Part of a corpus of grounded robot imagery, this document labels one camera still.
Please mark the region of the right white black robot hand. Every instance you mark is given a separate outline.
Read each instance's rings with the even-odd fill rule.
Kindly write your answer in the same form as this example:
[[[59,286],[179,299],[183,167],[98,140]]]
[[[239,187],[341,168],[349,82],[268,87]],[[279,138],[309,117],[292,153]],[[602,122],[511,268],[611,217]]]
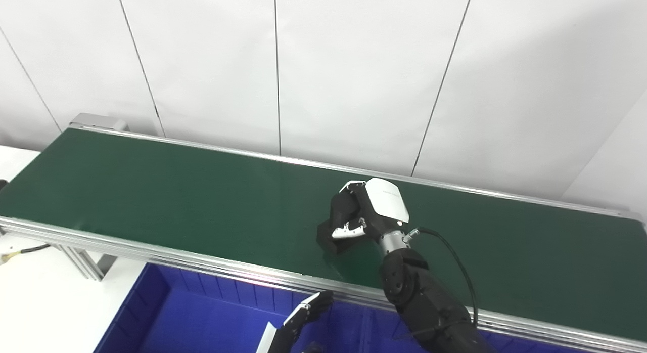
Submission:
[[[349,181],[331,199],[329,229],[333,240],[367,236],[378,242],[402,231],[409,213],[397,185],[384,179]]]

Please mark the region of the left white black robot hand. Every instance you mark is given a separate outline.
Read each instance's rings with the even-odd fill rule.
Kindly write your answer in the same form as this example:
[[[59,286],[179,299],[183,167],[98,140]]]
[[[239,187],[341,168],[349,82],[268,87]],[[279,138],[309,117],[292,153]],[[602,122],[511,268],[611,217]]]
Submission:
[[[256,348],[257,352],[290,352],[306,325],[318,320],[330,309],[334,293],[324,290],[302,300],[280,327],[268,322]]]

